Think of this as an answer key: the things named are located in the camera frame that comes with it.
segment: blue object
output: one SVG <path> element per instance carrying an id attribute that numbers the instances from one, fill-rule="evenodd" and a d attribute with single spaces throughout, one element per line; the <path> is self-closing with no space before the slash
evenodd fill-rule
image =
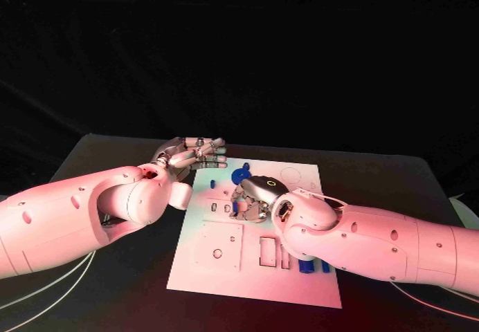
<path id="1" fill-rule="evenodd" d="M 238 168 L 232 171 L 231 181 L 235 185 L 238 185 L 245 178 L 251 177 L 251 173 L 248 170 L 249 170 L 249 164 L 244 163 L 242 168 Z"/>
<path id="2" fill-rule="evenodd" d="M 313 273 L 314 272 L 314 264 L 311 261 L 298 260 L 298 271 L 301 273 Z"/>
<path id="3" fill-rule="evenodd" d="M 329 273 L 329 264 L 322 260 L 322 271 L 323 273 Z"/>

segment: robotic hand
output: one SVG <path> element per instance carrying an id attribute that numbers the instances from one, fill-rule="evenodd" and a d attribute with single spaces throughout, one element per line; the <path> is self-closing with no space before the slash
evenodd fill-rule
<path id="1" fill-rule="evenodd" d="M 283 247 L 297 259 L 317 257 L 372 279 L 431 284 L 479 296 L 479 231 L 349 205 L 301 188 L 290 192 L 265 176 L 242 180 L 231 201 L 241 196 L 248 211 L 229 217 L 259 223 L 270 212 Z"/>
<path id="2" fill-rule="evenodd" d="M 151 162 L 47 183 L 0 202 L 0 279 L 65 264 L 184 210 L 192 169 L 225 168 L 225 141 L 174 138 Z"/>

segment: table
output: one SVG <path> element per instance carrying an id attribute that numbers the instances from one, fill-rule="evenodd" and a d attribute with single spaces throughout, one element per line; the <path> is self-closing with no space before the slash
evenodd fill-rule
<path id="1" fill-rule="evenodd" d="M 140 165 L 164 140 L 89 134 L 52 181 Z M 324 195 L 448 225 L 461 225 L 427 162 L 411 156 L 228 145 L 228 156 L 319 166 Z M 184 181 L 192 184 L 193 174 Z M 386 282 L 337 270 L 343 309 L 167 290 L 183 223 L 167 208 L 160 220 L 102 248 L 72 293 L 19 331 L 476 331 L 479 323 L 414 302 Z M 1 303 L 55 280 L 75 265 L 0 280 Z M 65 293 L 79 269 L 57 285 L 0 311 L 1 330 L 23 322 Z M 464 314 L 477 307 L 434 286 L 401 287 Z"/>

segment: cable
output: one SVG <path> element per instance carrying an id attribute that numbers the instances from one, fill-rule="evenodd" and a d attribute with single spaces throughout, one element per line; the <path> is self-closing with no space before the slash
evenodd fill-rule
<path id="1" fill-rule="evenodd" d="M 459 295 L 464 299 L 469 299 L 470 301 L 474 301 L 476 303 L 479 303 L 479 299 L 474 299 L 473 297 L 467 296 L 466 294 L 461 294 L 460 292 L 456 292 L 453 289 L 446 288 L 446 287 L 441 287 L 441 289 L 446 289 L 448 292 L 454 293 L 456 295 Z"/>
<path id="2" fill-rule="evenodd" d="M 411 294 L 408 294 L 402 289 L 401 287 L 398 287 L 398 285 L 395 285 L 392 282 L 391 282 L 391 285 L 411 298 L 414 299 L 420 304 L 424 304 L 425 306 L 430 306 L 431 308 L 443 311 L 444 313 L 450 313 L 451 315 L 456 315 L 459 317 L 463 317 L 463 318 L 467 318 L 469 320 L 474 320 L 476 322 L 479 322 L 479 318 L 476 317 L 472 317 L 472 316 L 467 316 L 467 315 L 463 315 L 461 313 L 456 313 L 454 311 L 450 311 L 447 309 L 443 309 L 443 308 L 438 308 L 437 306 L 433 306 L 431 304 L 425 303 L 424 301 L 421 301 L 420 299 L 417 299 L 414 296 L 411 296 Z"/>
<path id="3" fill-rule="evenodd" d="M 27 319 L 23 323 L 20 323 L 17 326 L 11 327 L 7 331 L 4 332 L 10 332 L 13 331 L 14 329 L 17 329 L 20 326 L 26 325 L 26 323 L 29 323 L 34 318 L 40 317 L 52 308 L 53 306 L 56 305 L 56 303 L 65 298 L 65 296 L 68 296 L 69 292 L 72 291 L 72 289 L 75 288 L 76 284 L 79 283 L 79 280 L 82 279 L 82 276 L 85 275 L 85 272 L 88 270 L 88 267 L 89 267 L 89 264 L 92 263 L 92 258 L 95 256 L 95 251 L 92 252 L 92 256 L 89 258 L 89 262 L 86 264 L 86 267 L 85 267 L 85 270 L 82 271 L 82 274 L 79 276 L 79 278 L 76 279 L 75 281 L 75 284 L 69 287 L 69 290 L 66 291 L 66 293 L 62 295 L 62 297 L 55 301 L 55 303 L 52 303 L 52 305 L 43 310 L 39 312 L 39 314 L 36 314 L 30 319 Z"/>
<path id="4" fill-rule="evenodd" d="M 69 272 L 59 277 L 52 283 L 49 283 L 43 288 L 40 288 L 39 290 L 36 290 L 33 293 L 30 293 L 29 295 L 20 297 L 17 300 L 11 301 L 10 303 L 4 304 L 3 306 L 0 306 L 0 310 L 3 308 L 6 308 L 7 306 L 19 303 L 20 301 L 23 301 L 24 299 L 27 299 L 29 297 L 32 297 L 33 295 L 36 295 L 39 292 L 43 292 L 49 287 L 52 287 L 52 285 L 55 285 L 57 282 L 60 282 L 72 273 L 73 271 L 78 269 L 78 267 L 81 267 L 81 265 L 85 263 L 88 257 L 92 255 L 92 253 L 89 253 L 85 258 L 82 259 L 82 261 L 79 262 L 79 264 L 72 268 L 72 270 L 69 270 Z"/>

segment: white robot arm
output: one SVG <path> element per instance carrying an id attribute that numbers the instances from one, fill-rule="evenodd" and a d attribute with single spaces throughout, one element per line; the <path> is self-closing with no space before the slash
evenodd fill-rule
<path id="1" fill-rule="evenodd" d="M 252 176 L 232 194 L 248 211 L 231 218 L 262 222 L 271 213 L 287 252 L 314 257 L 376 280 L 431 284 L 479 296 L 479 231 L 438 225 L 395 212 L 349 205 L 274 178 Z M 339 202 L 339 208 L 320 199 Z"/>
<path id="2" fill-rule="evenodd" d="M 190 169 L 223 168 L 225 141 L 174 138 L 150 163 L 47 183 L 0 202 L 0 279 L 45 270 L 184 210 Z"/>

